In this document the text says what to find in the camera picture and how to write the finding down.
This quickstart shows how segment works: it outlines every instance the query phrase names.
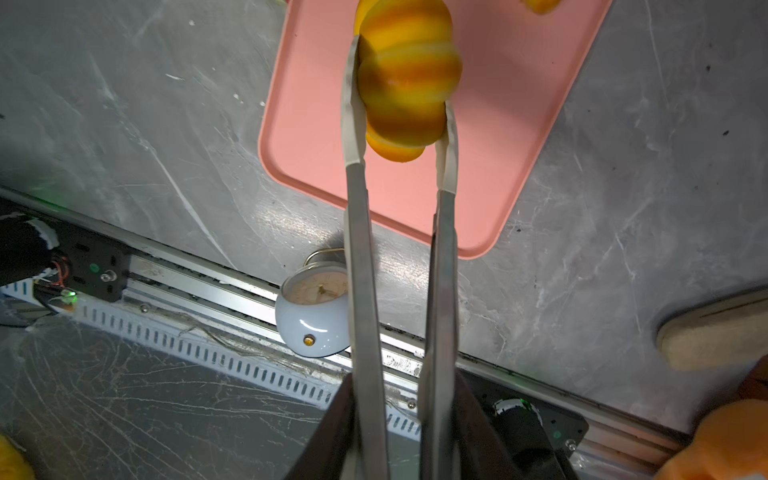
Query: countertop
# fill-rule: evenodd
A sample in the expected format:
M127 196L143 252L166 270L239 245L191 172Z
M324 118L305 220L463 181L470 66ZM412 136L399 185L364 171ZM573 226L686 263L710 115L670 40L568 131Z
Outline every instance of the countertop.
M0 329L0 360L2 433L38 480L280 480L323 417L66 316ZM418 478L418 453L390 435L392 477Z
M285 10L4 2L0 183L281 284L343 228L255 155ZM767 32L760 0L614 0L501 238L459 264L462 351L682 431L730 394L749 366L672 372L654 334L768 276ZM423 335L429 249L373 230L380 318Z

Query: yellow toy pumpkin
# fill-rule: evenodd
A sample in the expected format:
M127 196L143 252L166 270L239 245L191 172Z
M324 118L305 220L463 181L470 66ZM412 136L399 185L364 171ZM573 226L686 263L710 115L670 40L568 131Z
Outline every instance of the yellow toy pumpkin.
M2 480L35 480L32 467L5 435L0 435L0 478Z
M768 402L742 400L720 407L699 425L693 443L655 480L768 478Z
M539 15L551 12L559 4L560 0L525 0L525 6Z
M407 162L445 130L445 101L458 86L462 60L442 0L361 0L357 87L366 105L368 145Z

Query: screw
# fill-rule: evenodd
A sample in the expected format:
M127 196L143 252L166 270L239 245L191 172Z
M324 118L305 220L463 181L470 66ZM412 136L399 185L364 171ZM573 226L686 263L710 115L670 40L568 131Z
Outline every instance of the screw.
M113 270L106 270L104 273L99 275L99 278L102 282L114 282L118 279L118 275Z

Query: alarm clock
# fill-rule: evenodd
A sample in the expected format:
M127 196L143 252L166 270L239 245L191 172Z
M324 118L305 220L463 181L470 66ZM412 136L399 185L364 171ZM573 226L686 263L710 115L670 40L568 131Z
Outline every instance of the alarm clock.
M320 253L343 250L317 250L280 287L275 302L277 331L286 345L301 356L329 356L349 347L346 266L336 261L310 263Z

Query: pink tray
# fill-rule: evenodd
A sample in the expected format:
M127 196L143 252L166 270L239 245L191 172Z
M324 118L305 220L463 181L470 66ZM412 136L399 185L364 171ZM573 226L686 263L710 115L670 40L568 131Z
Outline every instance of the pink tray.
M458 125L458 255L480 257L498 239L611 0L563 0L549 15L519 0L446 0L464 73ZM340 98L357 0L291 0L259 140L278 183L344 208ZM373 221L429 243L435 151L408 164L370 148Z

